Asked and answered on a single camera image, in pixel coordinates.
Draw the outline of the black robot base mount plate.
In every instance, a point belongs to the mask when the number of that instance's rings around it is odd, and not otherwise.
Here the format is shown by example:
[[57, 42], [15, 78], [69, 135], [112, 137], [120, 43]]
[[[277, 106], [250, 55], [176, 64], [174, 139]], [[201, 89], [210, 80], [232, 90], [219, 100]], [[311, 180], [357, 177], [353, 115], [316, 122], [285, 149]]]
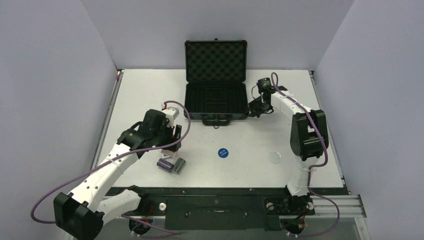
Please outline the black robot base mount plate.
[[197, 188], [136, 187], [141, 202], [130, 217], [148, 221], [162, 219], [167, 230], [249, 230], [293, 231], [306, 217], [317, 217], [319, 209], [335, 206], [316, 195], [290, 197], [285, 188]]

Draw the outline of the green blue poker chip stack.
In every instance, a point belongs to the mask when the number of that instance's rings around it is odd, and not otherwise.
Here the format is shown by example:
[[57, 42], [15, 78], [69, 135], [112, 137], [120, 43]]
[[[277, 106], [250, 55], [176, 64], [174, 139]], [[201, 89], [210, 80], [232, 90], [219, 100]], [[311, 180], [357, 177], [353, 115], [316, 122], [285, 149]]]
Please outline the green blue poker chip stack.
[[181, 157], [179, 157], [175, 164], [173, 165], [171, 172], [177, 175], [180, 175], [182, 170], [184, 169], [185, 165], [186, 165], [187, 161]]

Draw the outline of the black foam-lined carry case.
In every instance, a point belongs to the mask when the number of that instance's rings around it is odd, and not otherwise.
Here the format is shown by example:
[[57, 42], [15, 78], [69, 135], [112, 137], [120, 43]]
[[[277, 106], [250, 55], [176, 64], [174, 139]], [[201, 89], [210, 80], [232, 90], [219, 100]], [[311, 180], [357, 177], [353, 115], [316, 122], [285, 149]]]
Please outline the black foam-lined carry case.
[[219, 128], [249, 115], [246, 40], [187, 40], [185, 117]]

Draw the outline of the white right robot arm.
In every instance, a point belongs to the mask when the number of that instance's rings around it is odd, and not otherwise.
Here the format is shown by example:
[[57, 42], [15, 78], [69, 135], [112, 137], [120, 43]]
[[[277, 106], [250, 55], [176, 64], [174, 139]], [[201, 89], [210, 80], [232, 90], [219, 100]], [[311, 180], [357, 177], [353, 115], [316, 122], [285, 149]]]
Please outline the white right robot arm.
[[300, 197], [310, 194], [312, 172], [329, 161], [328, 128], [323, 110], [301, 104], [283, 86], [274, 86], [270, 78], [257, 81], [259, 97], [248, 104], [251, 117], [260, 117], [275, 110], [290, 120], [290, 148], [296, 156], [294, 169], [286, 185], [290, 195], [282, 199], [283, 209], [294, 214], [302, 207]]

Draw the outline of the red playing card deck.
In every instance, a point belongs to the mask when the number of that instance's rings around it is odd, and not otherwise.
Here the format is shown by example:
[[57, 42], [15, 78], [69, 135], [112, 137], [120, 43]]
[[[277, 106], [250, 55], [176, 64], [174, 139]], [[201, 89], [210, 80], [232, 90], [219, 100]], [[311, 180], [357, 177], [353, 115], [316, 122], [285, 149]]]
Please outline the red playing card deck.
[[160, 153], [164, 157], [171, 157], [171, 158], [177, 158], [178, 157], [178, 151], [172, 151], [172, 150], [168, 150], [168, 149], [162, 149], [160, 151]]

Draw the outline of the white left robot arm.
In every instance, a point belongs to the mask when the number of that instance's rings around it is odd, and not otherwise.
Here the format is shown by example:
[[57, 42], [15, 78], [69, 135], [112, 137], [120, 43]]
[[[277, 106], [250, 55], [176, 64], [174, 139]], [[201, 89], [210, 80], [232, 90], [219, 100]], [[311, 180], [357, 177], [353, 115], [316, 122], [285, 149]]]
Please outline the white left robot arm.
[[133, 211], [143, 215], [149, 201], [136, 186], [107, 200], [110, 188], [123, 173], [153, 147], [172, 146], [181, 137], [175, 124], [179, 110], [166, 107], [148, 110], [142, 121], [122, 132], [98, 170], [69, 193], [60, 192], [53, 200], [55, 224], [77, 240], [93, 240], [103, 226], [120, 215]]

